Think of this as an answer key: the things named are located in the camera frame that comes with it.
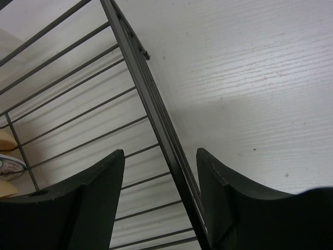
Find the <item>white plate with flower pattern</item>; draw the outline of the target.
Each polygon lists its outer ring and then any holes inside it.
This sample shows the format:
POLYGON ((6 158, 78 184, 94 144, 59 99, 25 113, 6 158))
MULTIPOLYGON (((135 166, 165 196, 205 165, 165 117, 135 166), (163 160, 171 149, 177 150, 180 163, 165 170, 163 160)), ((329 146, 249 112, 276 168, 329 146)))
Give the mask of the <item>white plate with flower pattern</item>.
POLYGON ((24 174, 27 167, 18 158, 1 154, 1 180, 11 181, 24 174))

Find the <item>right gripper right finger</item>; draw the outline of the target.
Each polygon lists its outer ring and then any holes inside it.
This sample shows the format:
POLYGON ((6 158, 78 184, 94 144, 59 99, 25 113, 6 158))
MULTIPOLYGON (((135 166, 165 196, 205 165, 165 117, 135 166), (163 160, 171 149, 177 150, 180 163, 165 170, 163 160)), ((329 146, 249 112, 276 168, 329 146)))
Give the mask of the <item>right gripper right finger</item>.
POLYGON ((213 249, 332 249, 332 188, 290 194, 196 153, 203 219, 213 249))

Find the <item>yellow plate with green rim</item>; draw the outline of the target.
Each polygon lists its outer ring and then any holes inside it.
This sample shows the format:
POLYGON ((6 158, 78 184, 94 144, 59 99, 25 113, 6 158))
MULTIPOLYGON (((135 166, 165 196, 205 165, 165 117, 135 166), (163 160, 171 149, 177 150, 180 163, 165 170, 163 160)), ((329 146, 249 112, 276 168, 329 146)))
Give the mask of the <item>yellow plate with green rim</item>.
POLYGON ((0 150, 9 152, 18 146, 16 140, 6 131, 0 131, 0 150))

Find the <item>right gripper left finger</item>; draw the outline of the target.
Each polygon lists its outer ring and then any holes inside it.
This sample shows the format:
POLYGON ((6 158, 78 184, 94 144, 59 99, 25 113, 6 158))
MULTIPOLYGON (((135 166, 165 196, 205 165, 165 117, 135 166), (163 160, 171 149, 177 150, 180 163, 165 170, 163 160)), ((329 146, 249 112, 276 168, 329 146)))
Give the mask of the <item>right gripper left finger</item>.
POLYGON ((109 249, 125 167, 118 149, 40 191, 1 200, 1 249, 109 249))

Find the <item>cream yellow bowl plate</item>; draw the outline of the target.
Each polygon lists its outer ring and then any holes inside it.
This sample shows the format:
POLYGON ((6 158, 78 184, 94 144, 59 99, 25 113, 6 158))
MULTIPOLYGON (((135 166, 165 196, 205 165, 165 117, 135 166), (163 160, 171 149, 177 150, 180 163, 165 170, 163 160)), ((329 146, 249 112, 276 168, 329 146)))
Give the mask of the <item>cream yellow bowl plate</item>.
POLYGON ((0 198, 8 198, 18 193, 17 188, 11 183, 0 180, 0 198))

